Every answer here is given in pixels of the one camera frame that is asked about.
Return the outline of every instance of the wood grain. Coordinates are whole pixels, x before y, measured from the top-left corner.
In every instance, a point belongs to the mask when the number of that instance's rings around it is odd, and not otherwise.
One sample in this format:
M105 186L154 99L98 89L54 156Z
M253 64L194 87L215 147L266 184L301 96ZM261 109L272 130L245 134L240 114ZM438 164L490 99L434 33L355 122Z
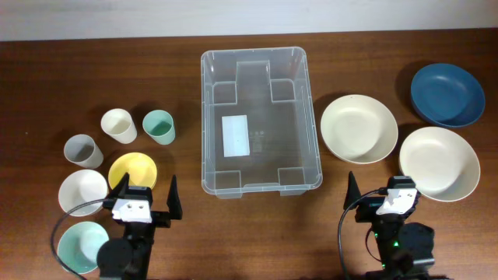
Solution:
M72 135L92 136L105 160L126 152L149 154L158 164L156 210L177 175L184 220L156 231L149 277L157 279L340 279L336 229L347 173L362 192L398 173L398 148L366 166L335 158L320 139L324 183L298 197L246 194L219 200L201 188L200 57L204 51L300 46L307 52L315 117L338 96L357 93L384 103L399 124L399 143L427 126L409 105L418 69L447 62L470 71L486 92L486 111L455 130L475 149L482 176L474 194L441 203L422 198L409 219L436 230L433 274L456 279L498 275L498 33L490 30L325 33L254 37L183 37L0 43L0 278L70 278L52 259L48 237L62 214L58 189L72 172L62 148ZM114 107L132 113L139 136L121 145L100 130ZM142 118L171 112L177 138L159 146L144 134ZM110 236L122 228L101 211L93 220ZM366 224L350 215L343 227L345 260L356 274L380 269L365 250ZM98 272L88 274L97 278Z

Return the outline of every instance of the white sticker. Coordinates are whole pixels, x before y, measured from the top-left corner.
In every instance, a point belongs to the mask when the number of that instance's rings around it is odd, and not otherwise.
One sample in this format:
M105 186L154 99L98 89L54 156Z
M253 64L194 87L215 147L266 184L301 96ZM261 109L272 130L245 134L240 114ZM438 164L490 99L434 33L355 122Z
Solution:
M249 156L247 115L222 117L223 155Z
M377 209L377 215L383 214L405 214L415 202L417 189L388 189L388 196L384 203Z

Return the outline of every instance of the white cup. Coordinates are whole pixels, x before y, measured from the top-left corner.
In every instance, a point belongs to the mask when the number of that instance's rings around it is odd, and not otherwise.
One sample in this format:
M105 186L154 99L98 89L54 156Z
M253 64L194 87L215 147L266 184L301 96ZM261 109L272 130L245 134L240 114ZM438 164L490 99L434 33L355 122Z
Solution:
M103 155L94 140L88 135L72 136L64 145L65 158L85 168L97 168L103 162Z
M132 116L123 109L113 109L106 112L100 121L100 126L103 132L121 144L129 144L137 138L137 129Z
M85 202L107 196L106 179L95 170L80 170L65 178L59 189L59 205L64 212ZM95 203L76 210L71 215L83 217L101 210L102 203Z

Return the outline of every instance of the blue plate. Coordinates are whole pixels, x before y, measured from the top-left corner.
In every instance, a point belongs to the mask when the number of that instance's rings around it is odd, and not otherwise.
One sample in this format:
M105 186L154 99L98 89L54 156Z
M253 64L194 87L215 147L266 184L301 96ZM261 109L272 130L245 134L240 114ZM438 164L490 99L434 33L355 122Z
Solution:
M420 69L413 77L412 105L431 124L461 128L481 117L486 99L470 73L455 65L437 63Z

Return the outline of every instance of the mint green plate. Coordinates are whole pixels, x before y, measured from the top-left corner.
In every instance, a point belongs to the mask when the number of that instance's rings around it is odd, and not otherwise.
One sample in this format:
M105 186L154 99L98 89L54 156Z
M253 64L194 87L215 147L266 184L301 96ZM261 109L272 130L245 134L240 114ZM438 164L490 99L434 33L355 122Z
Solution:
M80 222L62 235L57 255L79 274L93 271L100 247L109 240L106 230L95 222Z

